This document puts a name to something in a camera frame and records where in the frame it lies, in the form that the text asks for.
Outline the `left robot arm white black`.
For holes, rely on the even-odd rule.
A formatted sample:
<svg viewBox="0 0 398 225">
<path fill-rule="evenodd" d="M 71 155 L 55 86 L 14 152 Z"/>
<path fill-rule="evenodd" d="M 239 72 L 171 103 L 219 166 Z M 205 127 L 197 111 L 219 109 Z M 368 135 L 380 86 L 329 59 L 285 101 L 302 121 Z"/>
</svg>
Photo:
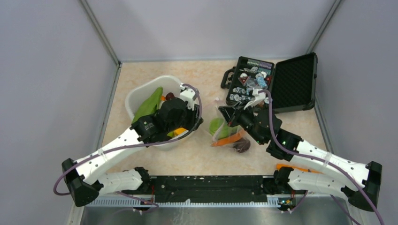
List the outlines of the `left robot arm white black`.
<svg viewBox="0 0 398 225">
<path fill-rule="evenodd" d="M 61 164 L 63 180 L 74 205 L 82 207 L 99 196 L 136 190 L 140 194 L 149 191 L 151 182 L 147 171 L 141 167 L 126 172 L 108 173 L 108 170 L 126 157 L 154 145 L 166 145 L 180 140 L 169 133 L 184 128 L 183 138 L 202 123 L 202 105 L 195 100 L 175 97 L 164 102 L 159 109 L 147 107 L 145 113 L 137 113 L 132 124 L 117 138 L 94 153 Z"/>
</svg>

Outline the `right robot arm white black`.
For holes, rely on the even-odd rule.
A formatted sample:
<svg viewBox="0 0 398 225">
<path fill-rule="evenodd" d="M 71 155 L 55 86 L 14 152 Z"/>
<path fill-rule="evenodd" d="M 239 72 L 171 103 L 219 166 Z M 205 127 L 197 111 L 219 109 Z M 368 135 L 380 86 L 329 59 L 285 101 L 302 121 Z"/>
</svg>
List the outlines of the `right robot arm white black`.
<svg viewBox="0 0 398 225">
<path fill-rule="evenodd" d="M 266 152 L 279 160 L 311 169 L 311 172 L 283 167 L 276 174 L 275 187 L 281 193 L 308 190 L 335 195 L 365 211 L 375 212 L 381 187 L 382 165 L 344 159 L 324 151 L 302 137 L 281 128 L 282 121 L 268 109 L 253 113 L 249 107 L 227 105 L 218 108 L 228 126 L 240 126 Z"/>
</svg>

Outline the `white plastic basket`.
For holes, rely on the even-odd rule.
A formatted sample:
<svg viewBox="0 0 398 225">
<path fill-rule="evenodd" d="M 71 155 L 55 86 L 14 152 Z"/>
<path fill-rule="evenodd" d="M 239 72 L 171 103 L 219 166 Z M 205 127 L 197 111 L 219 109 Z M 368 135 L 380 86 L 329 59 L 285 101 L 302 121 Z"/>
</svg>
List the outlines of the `white plastic basket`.
<svg viewBox="0 0 398 225">
<path fill-rule="evenodd" d="M 130 119 L 133 119 L 134 114 L 136 113 L 138 107 L 147 98 L 149 98 L 158 87 L 163 88 L 163 94 L 162 94 L 163 96 L 171 92 L 174 94 L 175 97 L 179 97 L 181 85 L 184 86 L 184 83 L 181 82 L 180 79 L 178 79 L 177 77 L 172 75 L 161 75 L 145 84 L 142 84 L 139 87 L 134 88 L 127 94 L 127 97 L 124 102 L 127 114 L 129 115 Z M 199 94 L 198 89 L 196 88 L 192 89 L 194 89 L 198 97 Z M 195 103 L 200 105 L 198 98 L 195 100 Z"/>
</svg>

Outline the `dark purple round fruit toy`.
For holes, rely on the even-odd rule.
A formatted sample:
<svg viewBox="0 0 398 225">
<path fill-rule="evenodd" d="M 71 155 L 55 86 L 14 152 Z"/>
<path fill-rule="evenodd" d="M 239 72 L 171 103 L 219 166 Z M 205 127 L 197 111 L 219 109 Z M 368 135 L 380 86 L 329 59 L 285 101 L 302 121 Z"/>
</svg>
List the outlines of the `dark purple round fruit toy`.
<svg viewBox="0 0 398 225">
<path fill-rule="evenodd" d="M 244 153 L 249 150 L 251 146 L 251 142 L 246 138 L 241 138 L 238 141 L 233 143 L 233 149 L 237 153 Z"/>
</svg>

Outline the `green cabbage toy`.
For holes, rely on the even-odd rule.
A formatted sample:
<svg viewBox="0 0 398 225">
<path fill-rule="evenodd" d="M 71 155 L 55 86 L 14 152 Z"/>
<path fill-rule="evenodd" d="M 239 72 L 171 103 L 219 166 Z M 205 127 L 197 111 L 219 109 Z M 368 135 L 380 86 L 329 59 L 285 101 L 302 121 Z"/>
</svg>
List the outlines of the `green cabbage toy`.
<svg viewBox="0 0 398 225">
<path fill-rule="evenodd" d="M 209 133 L 212 139 L 220 140 L 236 133 L 236 128 L 229 127 L 222 118 L 214 118 L 209 124 Z"/>
</svg>

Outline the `clear zip top bag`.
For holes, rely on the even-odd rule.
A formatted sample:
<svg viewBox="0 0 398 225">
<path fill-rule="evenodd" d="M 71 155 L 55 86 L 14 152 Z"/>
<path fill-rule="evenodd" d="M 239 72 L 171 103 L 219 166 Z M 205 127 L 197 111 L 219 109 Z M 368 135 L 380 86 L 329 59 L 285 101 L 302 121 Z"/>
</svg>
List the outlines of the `clear zip top bag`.
<svg viewBox="0 0 398 225">
<path fill-rule="evenodd" d="M 225 148 L 237 153 L 247 152 L 251 142 L 246 132 L 240 127 L 230 127 L 224 119 L 219 107 L 224 102 L 215 98 L 204 107 L 202 129 L 205 132 L 212 148 Z"/>
</svg>

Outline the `orange carrot toy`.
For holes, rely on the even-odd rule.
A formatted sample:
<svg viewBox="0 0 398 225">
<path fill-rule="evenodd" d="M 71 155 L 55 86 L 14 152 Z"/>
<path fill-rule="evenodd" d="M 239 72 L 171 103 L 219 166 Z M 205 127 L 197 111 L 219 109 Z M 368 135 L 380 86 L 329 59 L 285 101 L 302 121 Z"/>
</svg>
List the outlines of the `orange carrot toy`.
<svg viewBox="0 0 398 225">
<path fill-rule="evenodd" d="M 240 130 L 239 132 L 237 132 L 236 134 L 233 134 L 229 137 L 220 139 L 214 143 L 211 144 L 212 147 L 220 147 L 220 146 L 224 146 L 224 145 L 228 145 L 234 142 L 239 141 L 241 138 L 243 138 L 245 136 L 246 132 L 244 130 Z"/>
</svg>

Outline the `orange object behind right arm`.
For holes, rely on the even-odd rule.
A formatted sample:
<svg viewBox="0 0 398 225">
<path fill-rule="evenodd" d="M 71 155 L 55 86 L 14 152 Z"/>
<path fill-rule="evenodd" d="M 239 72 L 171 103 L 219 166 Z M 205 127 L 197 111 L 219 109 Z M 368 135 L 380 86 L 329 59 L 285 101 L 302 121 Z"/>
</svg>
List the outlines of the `orange object behind right arm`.
<svg viewBox="0 0 398 225">
<path fill-rule="evenodd" d="M 300 170 L 302 172 L 322 174 L 321 172 L 316 171 L 316 170 L 312 170 L 312 169 L 306 169 L 306 168 L 293 166 L 293 165 L 287 165 L 287 164 L 276 164 L 276 169 L 277 170 L 280 170 L 282 167 L 288 167 L 288 168 L 292 168 L 292 169 L 295 169 L 295 170 Z"/>
</svg>

